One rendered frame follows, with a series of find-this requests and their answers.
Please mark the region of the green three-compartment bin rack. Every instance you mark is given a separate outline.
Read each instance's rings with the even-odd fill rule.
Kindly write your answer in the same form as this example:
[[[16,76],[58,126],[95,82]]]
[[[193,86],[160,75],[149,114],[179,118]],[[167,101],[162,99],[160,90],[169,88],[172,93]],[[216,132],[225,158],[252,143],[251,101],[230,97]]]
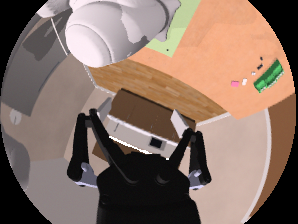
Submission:
[[[279,66],[280,65],[280,66]],[[277,80],[285,73],[283,68],[281,68],[282,65],[276,59],[276,61],[267,69],[267,71],[261,75],[253,84],[256,90],[261,93],[264,91],[267,87],[272,87]],[[275,70],[276,69],[276,70]],[[273,72],[274,71],[274,72]],[[283,72],[282,72],[283,71]],[[282,73],[281,73],[282,72]],[[274,74],[273,74],[274,73]],[[280,74],[280,75],[279,75]],[[271,76],[271,77],[270,77]],[[277,77],[278,76],[278,77]],[[277,80],[276,80],[277,79]],[[264,81],[263,81],[264,80]],[[262,82],[261,82],[262,81]],[[273,82],[274,81],[274,82]],[[266,84],[267,83],[267,84]],[[270,84],[271,83],[271,84]],[[268,85],[268,86],[267,86]],[[256,87],[257,86],[257,87]],[[265,87],[264,87],[265,86]],[[260,90],[261,89],[261,90]]]

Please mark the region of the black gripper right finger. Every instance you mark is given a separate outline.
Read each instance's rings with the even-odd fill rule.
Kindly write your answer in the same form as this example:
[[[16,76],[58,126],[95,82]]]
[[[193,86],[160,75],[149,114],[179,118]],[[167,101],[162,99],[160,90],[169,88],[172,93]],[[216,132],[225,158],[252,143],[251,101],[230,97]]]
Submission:
[[[207,167],[203,134],[201,131],[193,132],[177,109],[174,109],[171,121],[179,138],[182,139],[168,161],[157,174],[156,179],[159,183],[165,184],[173,178],[184,156],[189,141],[191,141],[188,178],[190,181],[190,189],[198,190],[212,180]]]

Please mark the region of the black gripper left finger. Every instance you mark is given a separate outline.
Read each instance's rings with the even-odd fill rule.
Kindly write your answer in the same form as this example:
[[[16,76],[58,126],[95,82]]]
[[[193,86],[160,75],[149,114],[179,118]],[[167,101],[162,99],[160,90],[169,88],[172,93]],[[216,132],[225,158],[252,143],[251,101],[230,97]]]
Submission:
[[[98,109],[89,110],[89,116],[79,113],[73,140],[73,153],[67,176],[81,187],[97,187],[97,177],[89,164],[87,128],[92,128],[94,136],[105,156],[109,166],[115,164],[123,177],[132,184],[138,183],[142,173],[139,168],[128,159],[117,143],[114,143],[103,121],[111,110],[112,98],[108,97]],[[99,116],[99,117],[98,117]]]

